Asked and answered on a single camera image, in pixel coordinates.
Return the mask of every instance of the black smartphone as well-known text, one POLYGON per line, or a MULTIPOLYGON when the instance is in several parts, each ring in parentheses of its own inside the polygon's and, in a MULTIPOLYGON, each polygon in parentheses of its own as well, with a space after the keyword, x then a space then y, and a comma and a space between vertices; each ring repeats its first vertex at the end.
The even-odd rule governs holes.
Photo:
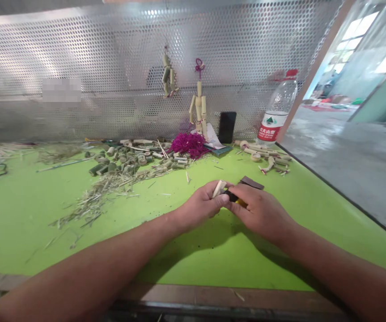
POLYGON ((232 143, 235 122, 236 112, 221 112, 220 131, 218 132, 218 140, 221 143, 232 143))

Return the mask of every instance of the concrete floor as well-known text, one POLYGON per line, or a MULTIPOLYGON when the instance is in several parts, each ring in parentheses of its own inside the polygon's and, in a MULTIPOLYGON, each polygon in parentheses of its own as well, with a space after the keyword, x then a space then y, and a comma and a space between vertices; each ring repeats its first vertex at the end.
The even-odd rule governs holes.
POLYGON ((386 124, 299 107, 282 145, 386 226, 386 124))

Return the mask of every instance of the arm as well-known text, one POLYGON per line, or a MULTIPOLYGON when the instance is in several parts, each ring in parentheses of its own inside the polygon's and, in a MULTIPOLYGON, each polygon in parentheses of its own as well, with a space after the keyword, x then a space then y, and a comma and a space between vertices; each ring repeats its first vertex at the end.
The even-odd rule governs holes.
POLYGON ((217 183, 199 188, 180 208, 30 278, 0 299, 0 321, 93 320, 167 242, 219 212, 229 198, 211 199, 217 183))
POLYGON ((366 321, 386 321, 386 270, 356 257, 297 224, 271 194, 246 185, 229 189, 243 199, 226 207, 278 246, 366 321))

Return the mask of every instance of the red string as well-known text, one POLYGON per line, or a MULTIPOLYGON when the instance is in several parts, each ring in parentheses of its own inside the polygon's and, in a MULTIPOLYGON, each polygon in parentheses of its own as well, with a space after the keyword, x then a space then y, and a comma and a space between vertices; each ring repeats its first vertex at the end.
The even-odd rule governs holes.
POLYGON ((200 58, 196 58, 196 72, 199 72, 199 80, 202 80, 202 70, 205 69, 205 64, 200 58))

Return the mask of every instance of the magenta pom-pom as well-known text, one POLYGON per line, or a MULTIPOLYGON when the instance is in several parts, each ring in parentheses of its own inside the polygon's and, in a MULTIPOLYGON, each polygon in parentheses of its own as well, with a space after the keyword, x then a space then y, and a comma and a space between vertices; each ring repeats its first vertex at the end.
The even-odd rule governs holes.
POLYGON ((205 142, 206 140, 203 135, 197 133, 179 133, 172 142, 171 150, 180 153, 189 153, 193 160, 197 160, 210 151, 204 147, 205 142))

